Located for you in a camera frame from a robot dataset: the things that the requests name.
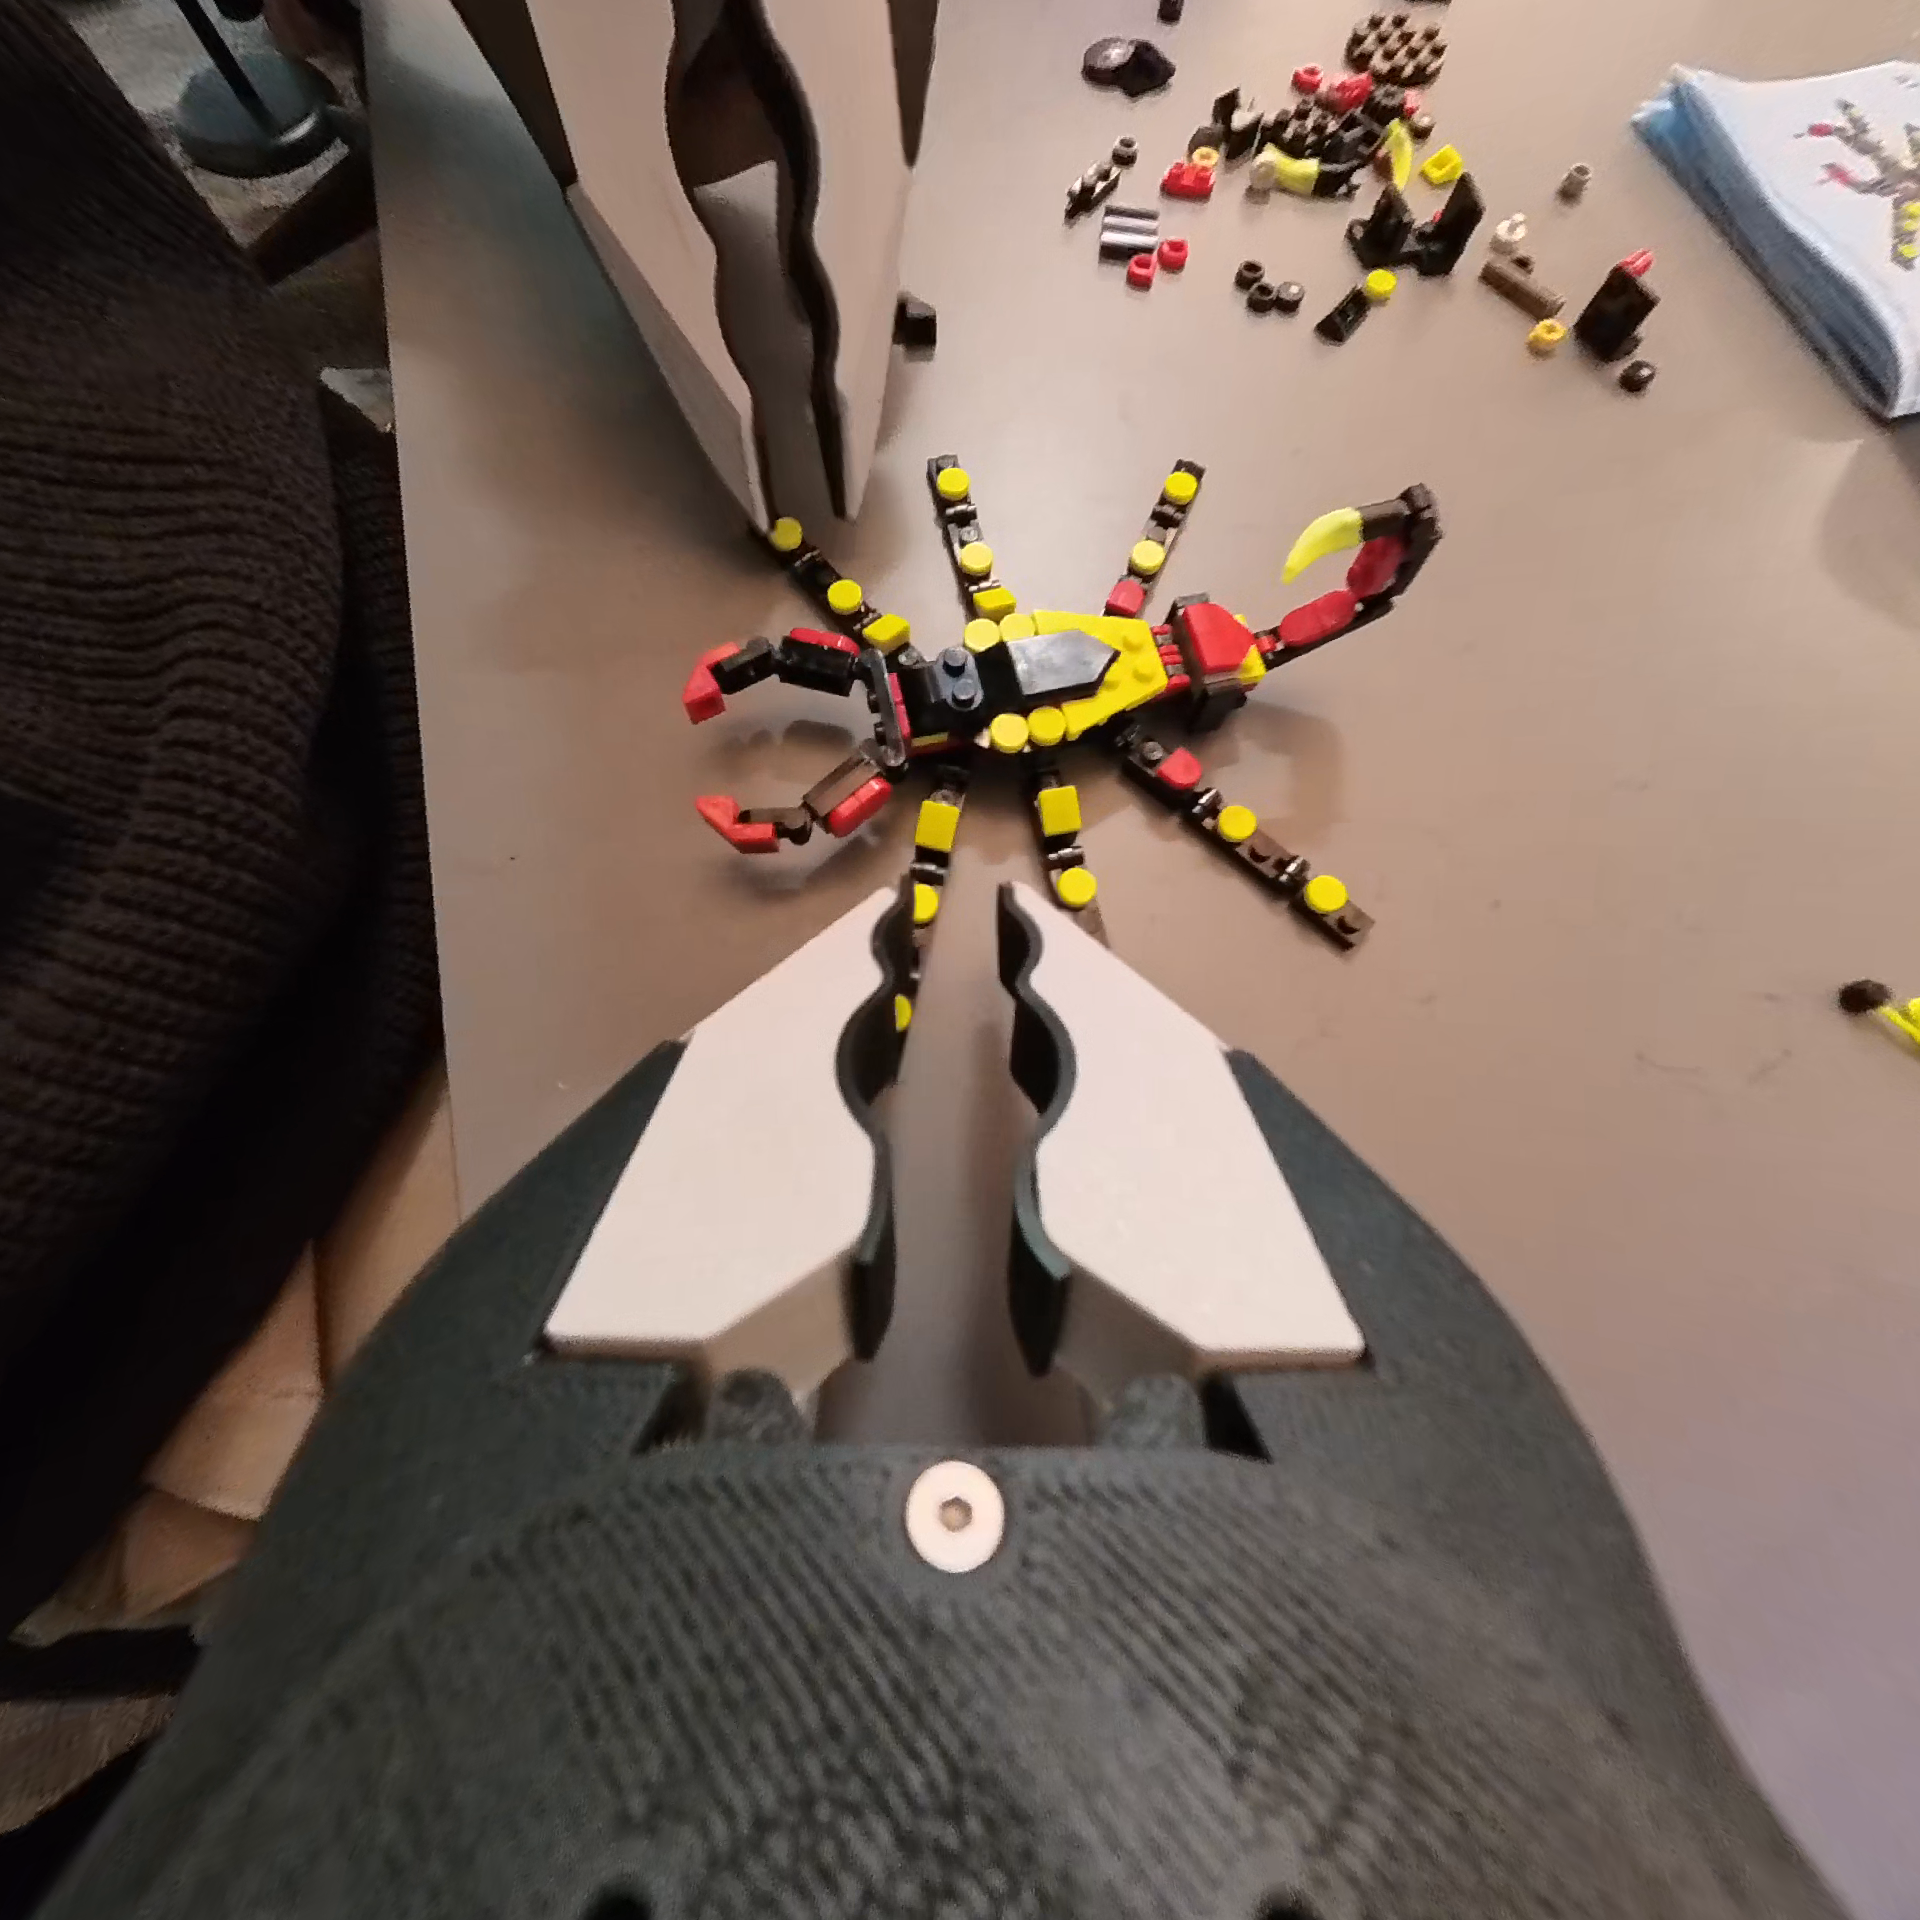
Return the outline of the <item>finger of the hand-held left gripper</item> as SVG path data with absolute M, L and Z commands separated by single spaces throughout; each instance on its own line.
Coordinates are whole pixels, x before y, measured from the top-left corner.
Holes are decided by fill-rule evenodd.
M 725 340 L 718 251 L 671 140 L 674 5 L 453 5 L 709 467 L 765 530 L 756 391 Z
M 674 5 L 671 149 L 715 244 L 765 520 L 861 510 L 937 16 L 937 5 Z

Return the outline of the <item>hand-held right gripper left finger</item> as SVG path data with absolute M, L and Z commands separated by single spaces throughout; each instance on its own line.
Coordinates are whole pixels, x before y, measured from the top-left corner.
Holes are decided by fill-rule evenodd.
M 685 1031 L 549 1311 L 556 1354 L 757 1373 L 809 1409 L 878 1352 L 913 968 L 910 887 L 878 887 Z

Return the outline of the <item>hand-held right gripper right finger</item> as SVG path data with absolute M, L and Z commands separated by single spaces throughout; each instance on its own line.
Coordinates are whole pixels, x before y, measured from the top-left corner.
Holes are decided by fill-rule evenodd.
M 1027 883 L 995 896 L 995 968 L 1035 1112 L 1009 1235 L 1029 1376 L 1106 1409 L 1144 1379 L 1354 1367 L 1362 1327 L 1244 1059 Z

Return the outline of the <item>scorpion toy brick model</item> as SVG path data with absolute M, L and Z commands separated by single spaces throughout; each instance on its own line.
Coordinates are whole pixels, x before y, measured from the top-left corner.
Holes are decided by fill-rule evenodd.
M 1362 948 L 1370 914 L 1353 887 L 1291 853 L 1249 804 L 1226 798 L 1188 737 L 1233 720 L 1282 666 L 1393 614 L 1443 538 L 1437 497 L 1413 483 L 1315 517 L 1291 547 L 1282 583 L 1325 558 L 1348 558 L 1342 583 L 1271 627 L 1255 627 L 1206 596 L 1183 596 L 1161 621 L 1148 621 L 1153 587 L 1203 486 L 1203 465 L 1171 465 L 1101 611 L 1021 611 L 995 572 L 969 472 L 955 454 L 931 456 L 931 510 L 968 611 L 961 645 L 943 649 L 913 647 L 906 618 L 878 611 L 801 520 L 776 517 L 762 542 L 822 624 L 702 653 L 681 686 L 685 720 L 715 722 L 727 700 L 776 682 L 861 700 L 868 733 L 801 799 L 744 808 L 727 793 L 705 793 L 697 799 L 698 818 L 740 857 L 775 857 L 814 837 L 841 844 L 872 822 L 902 783 L 927 771 L 931 788 L 917 804 L 906 870 L 913 948 L 924 949 L 942 919 L 972 773 L 1006 762 L 1029 793 L 1041 893 L 1105 941 L 1084 804 L 1071 781 L 1071 754 L 1105 752 L 1325 943 Z

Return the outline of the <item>dark round stand base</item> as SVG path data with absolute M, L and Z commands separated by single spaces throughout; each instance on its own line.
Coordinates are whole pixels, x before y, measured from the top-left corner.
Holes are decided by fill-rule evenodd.
M 287 176 L 348 140 L 348 111 L 305 58 L 271 38 L 233 45 L 223 22 L 261 19 L 261 5 L 173 5 L 203 48 L 169 111 L 183 157 L 225 180 Z

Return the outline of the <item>heap of loose toy bricks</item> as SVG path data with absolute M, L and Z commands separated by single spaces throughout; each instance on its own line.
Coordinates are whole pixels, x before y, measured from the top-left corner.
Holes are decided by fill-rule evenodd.
M 1066 190 L 1066 225 L 1097 219 L 1097 258 L 1120 265 L 1128 283 L 1153 289 L 1160 274 L 1188 265 L 1188 239 L 1165 230 L 1176 207 L 1206 207 L 1226 176 L 1240 176 L 1252 204 L 1277 196 L 1348 207 L 1362 186 L 1378 196 L 1345 225 L 1354 283 L 1312 323 L 1329 342 L 1348 342 L 1385 312 L 1405 277 L 1449 277 L 1485 224 L 1485 200 L 1458 148 L 1433 148 L 1428 87 L 1443 74 L 1446 32 L 1405 8 L 1357 16 L 1331 70 L 1296 67 L 1280 107 L 1259 107 L 1240 84 L 1216 94 L 1208 117 L 1161 169 L 1157 200 L 1116 200 L 1139 160 L 1134 139 L 1081 169 Z M 1630 251 L 1609 265 L 1577 314 L 1547 283 L 1525 250 L 1527 219 L 1513 213 L 1490 233 L 1478 283 L 1525 317 L 1525 350 L 1554 357 L 1575 342 L 1587 360 L 1618 369 L 1627 394 L 1656 384 L 1641 354 L 1641 329 L 1658 295 L 1650 283 L 1652 251 Z

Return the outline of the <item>person's black knit sweater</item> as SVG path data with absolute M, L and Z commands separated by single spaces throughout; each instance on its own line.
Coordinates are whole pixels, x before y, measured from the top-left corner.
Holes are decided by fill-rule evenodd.
M 3 5 L 3 1629 L 440 1045 L 397 461 Z

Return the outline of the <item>blue instruction booklet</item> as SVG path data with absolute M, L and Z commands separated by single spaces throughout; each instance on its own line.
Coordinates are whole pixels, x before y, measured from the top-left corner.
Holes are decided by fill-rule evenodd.
M 1847 394 L 1917 419 L 1917 64 L 1673 70 L 1630 124 Z

